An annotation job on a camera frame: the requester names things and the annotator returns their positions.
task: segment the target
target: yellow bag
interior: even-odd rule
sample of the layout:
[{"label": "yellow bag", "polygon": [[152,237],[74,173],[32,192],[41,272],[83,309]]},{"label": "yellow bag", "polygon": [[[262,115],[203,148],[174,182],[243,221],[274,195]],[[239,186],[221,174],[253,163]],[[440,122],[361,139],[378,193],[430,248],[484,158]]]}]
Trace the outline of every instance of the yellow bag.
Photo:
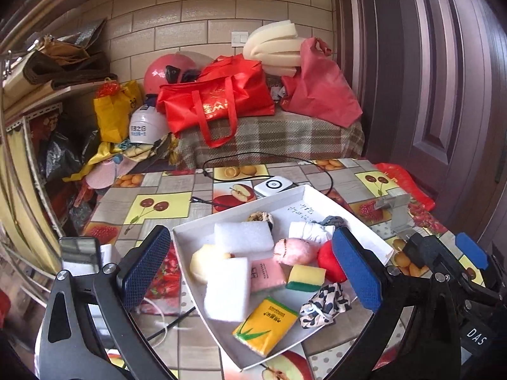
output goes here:
[{"label": "yellow bag", "polygon": [[138,82],[131,80],[121,86],[112,96],[93,99],[97,115],[100,139],[110,143],[121,143],[128,137],[130,116],[141,106],[143,99]]}]

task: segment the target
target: white helmet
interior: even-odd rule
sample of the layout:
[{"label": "white helmet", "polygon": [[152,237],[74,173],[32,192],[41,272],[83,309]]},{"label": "white helmet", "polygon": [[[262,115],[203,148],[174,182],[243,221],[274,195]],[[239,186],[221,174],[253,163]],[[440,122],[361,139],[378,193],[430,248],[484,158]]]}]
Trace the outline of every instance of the white helmet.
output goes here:
[{"label": "white helmet", "polygon": [[144,104],[134,111],[130,119],[130,142],[153,144],[169,133],[164,114],[154,106]]}]

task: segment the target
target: fruit print tablecloth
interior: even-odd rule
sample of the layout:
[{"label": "fruit print tablecloth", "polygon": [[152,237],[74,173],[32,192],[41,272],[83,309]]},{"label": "fruit print tablecloth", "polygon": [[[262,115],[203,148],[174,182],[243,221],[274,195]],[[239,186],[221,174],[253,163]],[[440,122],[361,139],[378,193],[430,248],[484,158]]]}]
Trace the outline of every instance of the fruit print tablecloth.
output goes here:
[{"label": "fruit print tablecloth", "polygon": [[[394,181],[384,177],[367,160],[340,158],[317,160],[316,163],[317,166],[285,162],[207,169],[217,179],[231,181],[228,183],[213,182],[203,175],[202,170],[146,173],[137,175],[135,179],[127,176],[122,181],[117,181],[117,185],[110,188],[100,200],[84,234],[97,237],[102,244],[114,243],[120,253],[125,255],[132,247],[140,244],[156,224],[172,228],[210,215],[213,210],[225,209],[220,206],[212,208],[205,203],[190,203],[191,196],[227,206],[244,204],[255,199],[253,187],[263,181],[262,178],[247,179],[253,175],[283,176],[325,193],[330,186],[329,177],[323,172],[325,168],[334,181],[329,197],[358,216],[395,248],[392,261],[404,273],[422,274],[423,277],[430,275],[425,268],[417,269],[399,255],[403,241],[396,241],[397,237],[391,230],[391,213],[374,208],[375,200],[381,194],[385,195],[387,189],[397,187]],[[450,231],[416,201],[410,204],[409,212],[411,225],[417,232],[437,235],[468,266],[469,261],[454,244],[454,235]],[[174,320],[175,314],[184,313],[192,307],[173,250],[164,260],[146,295],[164,309],[166,322]],[[160,316],[153,314],[154,310],[150,307],[143,305],[148,313],[135,316],[144,335],[158,331],[161,325]],[[389,346],[401,340],[410,312],[407,309],[402,314]],[[351,311],[339,314],[334,324],[301,345],[269,360],[264,366],[242,373],[238,373],[228,357],[220,352],[195,312],[176,329],[169,331],[156,352],[181,380],[321,380],[353,345],[370,316],[371,312],[356,301],[352,304]]]}]

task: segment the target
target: plaid blanket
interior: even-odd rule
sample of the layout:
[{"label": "plaid blanket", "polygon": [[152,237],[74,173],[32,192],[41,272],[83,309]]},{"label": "plaid blanket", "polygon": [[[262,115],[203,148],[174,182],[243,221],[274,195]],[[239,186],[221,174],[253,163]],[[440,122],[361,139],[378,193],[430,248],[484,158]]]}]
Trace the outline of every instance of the plaid blanket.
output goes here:
[{"label": "plaid blanket", "polygon": [[[209,127],[214,139],[230,134],[229,123],[225,119],[211,121]],[[263,151],[305,160],[360,157],[363,144],[364,134],[359,121],[345,129],[327,121],[287,113],[277,107],[274,116],[240,118],[236,137],[222,147],[209,148],[199,127],[192,127],[182,133],[174,151],[181,168],[199,168],[211,158],[246,151]],[[211,162],[207,167],[283,161],[287,159],[251,154],[223,158]]]}]

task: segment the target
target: table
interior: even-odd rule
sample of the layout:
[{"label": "table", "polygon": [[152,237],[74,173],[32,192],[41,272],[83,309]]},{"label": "table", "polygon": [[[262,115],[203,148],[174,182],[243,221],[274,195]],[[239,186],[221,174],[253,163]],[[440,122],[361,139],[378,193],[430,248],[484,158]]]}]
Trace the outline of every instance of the table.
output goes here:
[{"label": "table", "polygon": [[[396,236],[390,228],[389,210],[372,211],[369,203],[378,199],[379,193],[386,195],[386,190],[396,188],[396,183],[392,180],[387,183],[384,180],[373,183],[371,177],[370,181],[365,180],[367,175],[374,178],[385,176],[367,160],[340,158],[332,162],[316,162],[327,167],[333,177],[334,187],[329,197],[356,214],[371,230],[392,245]],[[246,170],[248,172],[252,171],[251,166],[249,167]],[[330,186],[328,175],[321,168],[307,163],[283,162],[254,167],[255,175],[280,175],[300,185],[311,185],[324,193]],[[225,172],[225,168],[214,169],[214,177],[219,178],[227,178],[227,174],[230,176],[235,173],[236,170]],[[172,228],[212,213],[214,209],[211,205],[190,203],[190,196],[210,201],[219,196],[230,195],[229,190],[234,184],[253,187],[263,181],[242,180],[246,176],[239,173],[234,177],[234,183],[213,183],[202,174],[202,170],[146,173],[138,176],[135,179],[128,176],[125,178],[127,183],[131,183],[128,187],[110,188],[100,200],[84,230],[85,235],[96,236],[103,244],[114,243],[122,255],[140,244],[156,224]],[[453,233],[438,223],[417,202],[412,201],[409,209],[411,217],[413,216],[410,225],[415,231],[424,236],[430,233],[437,235],[466,268],[471,266],[470,261],[456,247]],[[480,284],[482,277],[478,270],[476,273],[474,281]],[[428,271],[422,277],[430,275],[431,271]],[[193,306],[182,279],[177,280],[176,288],[173,285],[172,289],[166,290],[166,294],[166,299],[158,301],[164,312],[184,313]],[[401,340],[410,314],[411,309],[406,308],[388,347]],[[363,308],[359,301],[355,301],[352,310],[339,314],[334,324],[320,330],[291,351],[273,358],[268,366],[286,371],[290,380],[321,380],[345,355],[370,316],[371,312]],[[167,316],[166,322],[175,318]],[[157,314],[140,314],[135,316],[135,319],[145,336],[161,328],[161,318]],[[164,343],[155,350],[181,380],[260,380],[263,378],[262,371],[265,370],[258,366],[238,373],[234,364],[220,352],[196,312],[184,319],[177,328],[169,331]]]}]

